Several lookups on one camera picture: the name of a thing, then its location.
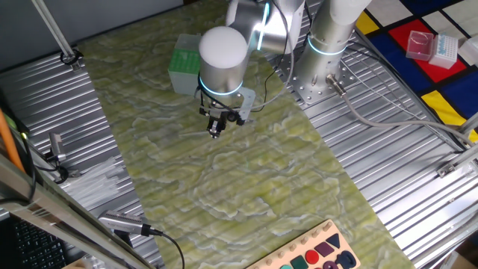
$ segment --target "keyboard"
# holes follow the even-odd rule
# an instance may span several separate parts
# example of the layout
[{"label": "keyboard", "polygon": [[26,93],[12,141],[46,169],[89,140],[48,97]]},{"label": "keyboard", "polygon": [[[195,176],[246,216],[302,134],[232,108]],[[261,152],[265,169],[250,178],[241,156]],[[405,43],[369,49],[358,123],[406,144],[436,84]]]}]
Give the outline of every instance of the keyboard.
[{"label": "keyboard", "polygon": [[61,269],[66,266],[61,239],[20,220],[0,222],[0,257],[3,268]]}]

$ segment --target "orange pole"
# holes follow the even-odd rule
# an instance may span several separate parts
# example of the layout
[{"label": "orange pole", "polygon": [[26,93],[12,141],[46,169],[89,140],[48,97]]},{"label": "orange pole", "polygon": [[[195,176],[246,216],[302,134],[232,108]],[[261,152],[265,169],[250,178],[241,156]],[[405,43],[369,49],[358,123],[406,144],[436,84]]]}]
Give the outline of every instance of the orange pole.
[{"label": "orange pole", "polygon": [[7,148],[8,157],[10,161],[15,164],[23,173],[25,173],[25,168],[23,168],[22,161],[20,160],[20,156],[18,155],[18,151],[16,150],[15,141],[13,140],[12,133],[10,132],[10,128],[8,127],[7,120],[3,115],[3,111],[0,109],[0,135],[3,138],[3,142],[5,143],[5,147]]}]

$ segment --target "green marbled mat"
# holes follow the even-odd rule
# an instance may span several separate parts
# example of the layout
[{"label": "green marbled mat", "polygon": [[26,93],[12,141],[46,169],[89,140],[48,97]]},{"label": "green marbled mat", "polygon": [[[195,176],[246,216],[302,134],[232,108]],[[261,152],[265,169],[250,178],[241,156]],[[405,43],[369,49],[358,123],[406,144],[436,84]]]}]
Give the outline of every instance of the green marbled mat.
[{"label": "green marbled mat", "polygon": [[[187,268],[244,268],[331,218],[361,268],[413,268],[290,94],[254,123],[205,130],[197,100],[167,72],[180,34],[223,25],[227,3],[201,1],[80,44],[146,216],[177,238]],[[255,53],[245,87],[264,96],[271,66]],[[282,88],[276,76],[269,96]],[[157,239],[169,269],[177,249]]]}]

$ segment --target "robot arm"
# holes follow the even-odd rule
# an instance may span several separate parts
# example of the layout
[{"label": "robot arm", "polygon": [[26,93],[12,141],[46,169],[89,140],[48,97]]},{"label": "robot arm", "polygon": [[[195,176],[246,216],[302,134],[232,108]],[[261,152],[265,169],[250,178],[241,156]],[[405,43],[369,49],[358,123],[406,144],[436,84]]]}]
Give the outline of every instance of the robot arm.
[{"label": "robot arm", "polygon": [[[311,26],[308,44],[294,75],[309,90],[328,87],[328,75],[340,75],[339,61],[355,22],[371,0],[324,0]],[[232,105],[243,84],[250,54],[255,50],[291,53],[299,39],[305,0],[232,0],[226,26],[207,31],[199,44],[199,88],[211,109],[208,130],[216,138],[226,119],[242,125],[246,118],[221,111]]]},{"label": "robot arm", "polygon": [[[290,53],[297,44],[304,0],[275,1],[233,0],[226,16],[227,26],[207,31],[199,43],[198,84],[210,108],[201,112],[209,116],[208,131],[213,138],[220,135],[227,121],[242,125],[249,114],[250,109],[243,108],[248,100],[241,91],[252,91],[242,88],[250,54],[255,50]],[[244,100],[241,112],[224,111],[221,104],[232,106],[238,95]]]}]

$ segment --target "blue square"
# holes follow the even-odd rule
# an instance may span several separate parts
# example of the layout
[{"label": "blue square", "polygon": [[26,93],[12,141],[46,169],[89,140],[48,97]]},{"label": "blue square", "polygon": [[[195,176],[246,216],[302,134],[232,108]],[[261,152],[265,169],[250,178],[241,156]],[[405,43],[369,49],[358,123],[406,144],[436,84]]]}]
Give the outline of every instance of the blue square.
[{"label": "blue square", "polygon": [[422,15],[439,7],[453,3],[452,0],[402,0],[402,3],[415,15]]},{"label": "blue square", "polygon": [[387,58],[390,64],[395,67],[415,92],[425,90],[432,85],[418,67],[413,65],[413,60],[408,59],[405,52],[395,45],[388,35],[380,34],[372,37],[370,41]]},{"label": "blue square", "polygon": [[453,103],[455,108],[459,109],[462,116],[469,119],[478,112],[478,72],[460,78],[445,87],[441,88],[441,93],[447,97],[447,100]]}]

